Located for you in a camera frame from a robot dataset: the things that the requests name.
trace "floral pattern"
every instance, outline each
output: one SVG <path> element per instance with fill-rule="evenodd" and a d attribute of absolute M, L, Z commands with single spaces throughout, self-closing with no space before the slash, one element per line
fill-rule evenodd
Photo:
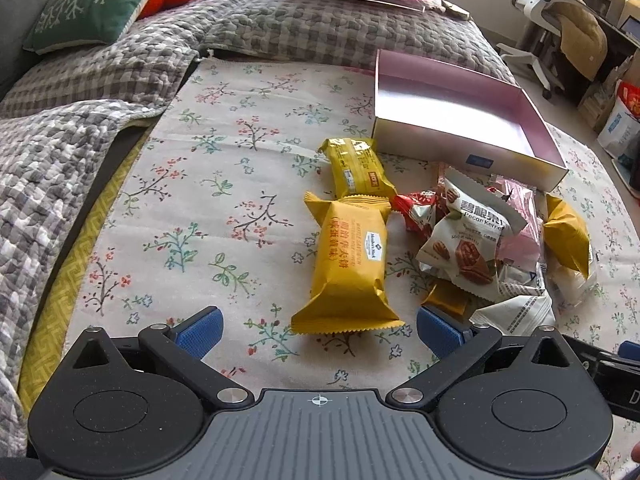
<path fill-rule="evenodd" d="M 427 288 L 414 259 L 420 240 L 397 214 L 387 223 L 385 290 L 406 325 L 290 331 L 291 316 L 308 301 L 320 232 L 302 197 L 306 190 L 334 193 L 318 147 L 327 136 L 369 137 L 373 95 L 373 76 L 361 70 L 203 60 L 108 215 L 66 344 L 88 325 L 131 336 L 214 304 L 225 333 L 204 360 L 255 394 L 263 387 L 377 387 L 384 396 L 433 365 L 415 329 Z M 615 351 L 627 338 L 640 340 L 640 242 L 593 152 L 551 132 L 570 168 L 555 193 L 584 216 L 598 257 L 598 284 L 588 296 L 556 304 L 558 328 Z M 381 159 L 399 191 L 429 185 L 433 168 L 425 161 Z M 639 434 L 637 424 L 616 418 L 599 468 L 607 479 Z"/>

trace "white office chair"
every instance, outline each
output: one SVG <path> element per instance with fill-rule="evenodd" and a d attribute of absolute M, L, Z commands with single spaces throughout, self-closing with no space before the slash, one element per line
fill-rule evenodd
<path fill-rule="evenodd" d="M 513 6 L 524 13 L 533 23 L 539 25 L 545 29 L 541 41 L 544 41 L 545 36 L 551 32 L 556 36 L 561 36 L 560 24 L 548 12 L 548 8 L 558 2 L 564 2 L 568 4 L 583 6 L 584 4 L 580 0 L 511 0 Z M 505 63 L 513 64 L 525 64 L 534 70 L 538 79 L 544 87 L 542 91 L 542 97 L 545 99 L 551 99 L 552 89 L 556 88 L 559 91 L 564 91 L 564 86 L 560 80 L 549 70 L 545 65 L 540 63 L 538 56 L 532 52 L 526 50 L 520 50 L 519 48 L 513 48 L 512 46 L 499 43 L 497 45 L 501 52 L 500 57 Z"/>

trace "gray ribbed plate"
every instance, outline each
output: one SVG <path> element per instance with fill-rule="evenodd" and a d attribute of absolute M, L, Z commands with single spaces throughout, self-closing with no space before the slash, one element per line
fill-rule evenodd
<path fill-rule="evenodd" d="M 61 480 L 55 473 L 47 480 Z M 438 439 L 419 413 L 373 391 L 267 390 L 252 408 L 217 414 L 190 452 L 139 480 L 495 480 Z M 602 480 L 585 470 L 580 480 Z"/>

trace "white label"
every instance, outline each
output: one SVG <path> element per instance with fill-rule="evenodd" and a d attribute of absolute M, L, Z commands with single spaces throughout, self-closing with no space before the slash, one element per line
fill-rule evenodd
<path fill-rule="evenodd" d="M 382 260 L 382 241 L 380 241 L 380 235 L 378 233 L 367 232 L 367 236 L 364 238 L 364 251 L 367 253 L 369 260 L 375 260 L 379 262 Z"/>
<path fill-rule="evenodd" d="M 356 191 L 356 181 L 353 178 L 353 173 L 351 170 L 344 170 L 344 177 L 347 180 L 347 186 L 349 187 L 349 192 L 353 193 Z"/>

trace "brown clothing on chair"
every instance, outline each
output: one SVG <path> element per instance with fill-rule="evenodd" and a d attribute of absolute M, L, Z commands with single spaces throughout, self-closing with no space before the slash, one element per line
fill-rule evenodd
<path fill-rule="evenodd" d="M 607 37 L 598 20 L 586 8 L 553 4 L 549 12 L 561 25 L 560 50 L 573 66 L 593 81 L 607 57 Z"/>

